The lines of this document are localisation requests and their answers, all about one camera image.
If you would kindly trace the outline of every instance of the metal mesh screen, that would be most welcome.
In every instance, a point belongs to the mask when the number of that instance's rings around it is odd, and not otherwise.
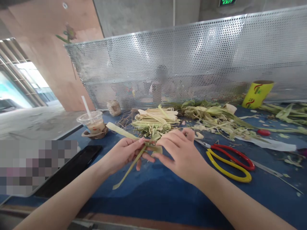
[[[307,6],[65,47],[97,109],[241,102],[256,80],[276,82],[269,100],[307,99]]]

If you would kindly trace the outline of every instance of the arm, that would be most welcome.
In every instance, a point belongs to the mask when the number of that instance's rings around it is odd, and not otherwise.
[[[213,168],[194,146],[194,131],[173,130],[157,142],[173,157],[154,153],[166,167],[201,190],[237,230],[295,229]]]
[[[108,178],[132,161],[143,147],[144,139],[133,141],[121,139],[101,160],[81,173],[65,188],[35,209],[15,230],[25,229],[67,229],[83,205]],[[148,154],[143,158],[154,162]]]

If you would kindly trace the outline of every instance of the wooden wall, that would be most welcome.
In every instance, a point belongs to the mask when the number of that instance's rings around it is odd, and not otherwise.
[[[92,0],[31,0],[0,12],[0,19],[17,40],[30,60],[38,68],[66,111],[85,110],[84,95],[90,110],[95,109],[77,72],[72,67],[64,42],[65,23],[74,28],[77,40],[83,42],[102,39]]]

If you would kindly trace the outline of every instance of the straw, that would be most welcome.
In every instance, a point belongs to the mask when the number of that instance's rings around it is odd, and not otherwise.
[[[87,115],[89,116],[89,119],[90,119],[91,123],[93,124],[94,121],[93,121],[93,119],[92,119],[92,117],[91,117],[90,110],[89,110],[89,108],[88,108],[88,106],[87,106],[86,100],[85,100],[84,96],[81,96],[81,97],[82,97],[82,100],[83,100],[83,103],[84,103],[84,106],[85,106]]]

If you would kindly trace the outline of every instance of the yellow cylinder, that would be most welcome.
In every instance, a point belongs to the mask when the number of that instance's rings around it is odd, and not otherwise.
[[[242,106],[248,109],[256,109],[262,105],[262,102],[274,86],[273,81],[259,80],[254,81],[244,98]]]

